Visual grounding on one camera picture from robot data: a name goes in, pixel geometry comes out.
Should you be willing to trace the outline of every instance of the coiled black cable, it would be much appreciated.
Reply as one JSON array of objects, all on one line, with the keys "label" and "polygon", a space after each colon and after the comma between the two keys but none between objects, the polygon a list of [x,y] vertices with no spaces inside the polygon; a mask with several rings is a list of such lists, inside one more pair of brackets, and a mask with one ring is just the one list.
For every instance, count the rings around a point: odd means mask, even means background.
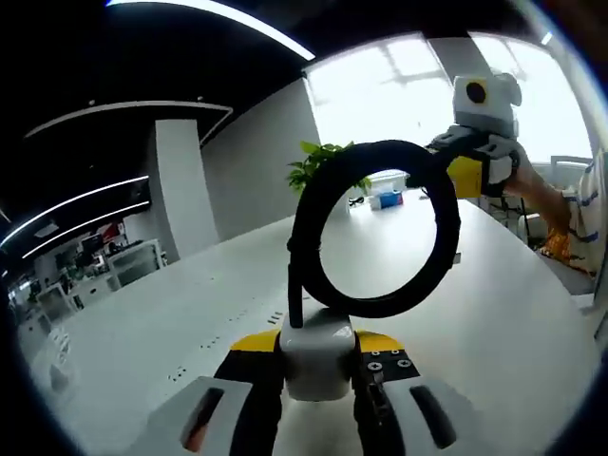
[{"label": "coiled black cable", "polygon": [[[317,301],[345,314],[382,318],[405,312],[422,302],[451,268],[460,232],[454,186],[433,156],[411,142],[356,144],[318,167],[302,193],[288,243],[289,304],[292,326],[301,326],[301,287]],[[338,291],[323,271],[320,257],[325,222],[340,197],[356,182],[385,169],[421,176],[435,211],[435,245],[425,265],[400,289],[382,296],[355,298]]]}]

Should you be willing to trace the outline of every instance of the green leaves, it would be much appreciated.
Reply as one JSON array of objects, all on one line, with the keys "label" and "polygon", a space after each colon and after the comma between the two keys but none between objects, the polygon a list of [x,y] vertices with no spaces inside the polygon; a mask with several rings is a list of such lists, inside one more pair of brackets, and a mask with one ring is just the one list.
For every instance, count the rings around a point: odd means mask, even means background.
[{"label": "green leaves", "polygon": [[[346,146],[342,147],[336,144],[313,144],[311,142],[300,141],[300,148],[307,154],[304,161],[293,161],[289,163],[293,169],[287,177],[289,186],[292,187],[297,193],[301,193],[306,187],[308,182],[313,178],[313,174],[316,169],[326,160],[332,159],[335,154],[341,153],[352,147],[354,142],[349,142]],[[368,178],[364,178],[356,183],[353,187],[360,188],[365,195],[368,194],[368,189],[371,187],[371,181]]]}]

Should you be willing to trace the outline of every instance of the black ceiling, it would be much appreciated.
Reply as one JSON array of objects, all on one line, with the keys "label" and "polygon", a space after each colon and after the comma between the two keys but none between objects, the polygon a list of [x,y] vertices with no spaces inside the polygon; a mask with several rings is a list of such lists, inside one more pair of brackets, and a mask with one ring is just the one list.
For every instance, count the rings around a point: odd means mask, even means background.
[{"label": "black ceiling", "polygon": [[[230,0],[323,59],[377,38],[422,30],[464,36],[469,30],[533,38],[505,1]],[[14,224],[87,190],[139,176],[152,120],[176,110],[135,109],[82,117],[24,141],[34,127],[90,106],[177,100],[231,106],[240,113],[301,75],[308,63],[274,40],[226,18],[163,4],[46,2],[5,14],[11,118],[3,154],[0,237]],[[208,126],[216,118],[197,114]],[[131,190],[92,205],[95,216],[127,205]],[[57,216],[63,229],[86,211]],[[17,252],[7,253],[15,256]]]}]

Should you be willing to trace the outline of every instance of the long white table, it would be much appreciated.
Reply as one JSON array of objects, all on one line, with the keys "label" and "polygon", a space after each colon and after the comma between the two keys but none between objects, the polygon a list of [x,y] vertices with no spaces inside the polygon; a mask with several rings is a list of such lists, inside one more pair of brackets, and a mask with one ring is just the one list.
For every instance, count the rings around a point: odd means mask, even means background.
[{"label": "long white table", "polygon": [[[339,289],[373,296],[422,266],[435,225],[427,200],[364,206],[331,220],[322,261]],[[561,283],[500,223],[459,202],[456,264],[425,302],[356,329],[406,345],[424,375],[443,379],[481,414],[484,436],[505,454],[542,450],[575,410],[599,352]],[[182,260],[70,318],[76,389],[54,404],[87,452],[119,452],[150,411],[199,375],[213,375],[230,345],[276,326],[287,311],[287,218]],[[352,398],[286,400],[275,454],[361,454]]]}]

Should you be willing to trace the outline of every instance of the bright window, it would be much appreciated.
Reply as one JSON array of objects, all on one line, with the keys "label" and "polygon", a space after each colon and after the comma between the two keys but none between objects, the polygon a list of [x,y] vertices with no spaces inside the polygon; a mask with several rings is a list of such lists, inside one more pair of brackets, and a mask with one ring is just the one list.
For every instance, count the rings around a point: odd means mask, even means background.
[{"label": "bright window", "polygon": [[323,143],[427,145],[452,123],[450,84],[420,35],[344,52],[310,67],[307,79]]},{"label": "bright window", "polygon": [[579,104],[558,63],[542,47],[512,38],[471,33],[490,67],[513,74],[522,88],[518,141],[532,162],[553,155],[591,158]]}]

